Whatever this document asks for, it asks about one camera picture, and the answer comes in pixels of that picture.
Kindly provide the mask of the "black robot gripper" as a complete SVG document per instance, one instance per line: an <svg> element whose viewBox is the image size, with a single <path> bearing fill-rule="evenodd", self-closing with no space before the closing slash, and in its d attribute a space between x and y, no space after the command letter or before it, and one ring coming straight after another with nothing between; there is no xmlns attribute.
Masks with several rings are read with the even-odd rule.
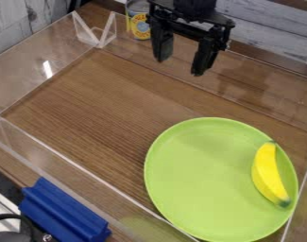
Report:
<svg viewBox="0 0 307 242"><path fill-rule="evenodd" d="M174 54L174 33L199 41L191 66L195 77L212 67L219 49L226 50L235 22L216 11L218 0L148 0L154 57Z"/></svg>

